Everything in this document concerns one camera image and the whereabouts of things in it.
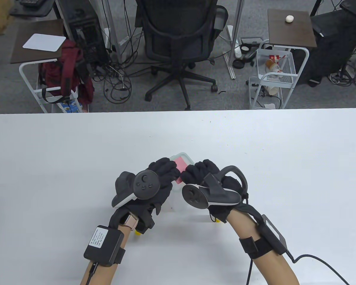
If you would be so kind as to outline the person's right hand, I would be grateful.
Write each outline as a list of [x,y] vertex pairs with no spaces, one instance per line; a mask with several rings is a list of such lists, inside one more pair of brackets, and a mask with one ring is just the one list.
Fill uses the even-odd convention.
[[[219,173],[219,168],[212,161],[206,159],[201,162],[197,162],[194,165],[188,165],[186,169],[181,173],[180,178],[185,184],[197,184],[200,186],[207,186],[204,182],[204,177],[209,173],[216,175]],[[237,179],[225,175],[221,178],[221,184],[224,189],[230,189],[236,191],[242,197],[242,201],[248,198],[247,180],[243,173],[241,173],[241,179],[239,182]],[[209,213],[211,216],[215,217],[223,223],[227,223],[226,218],[230,214],[234,206],[221,206],[221,205],[211,205],[209,206]]]

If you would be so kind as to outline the person's left hand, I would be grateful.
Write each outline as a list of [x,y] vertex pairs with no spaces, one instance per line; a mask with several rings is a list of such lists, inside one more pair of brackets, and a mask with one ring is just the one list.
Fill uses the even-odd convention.
[[109,227],[125,226],[142,234],[151,229],[155,225],[152,213],[160,214],[162,205],[170,196],[172,183],[179,176],[177,164],[167,157],[152,162],[137,175],[122,172],[115,181],[112,207],[116,210]]

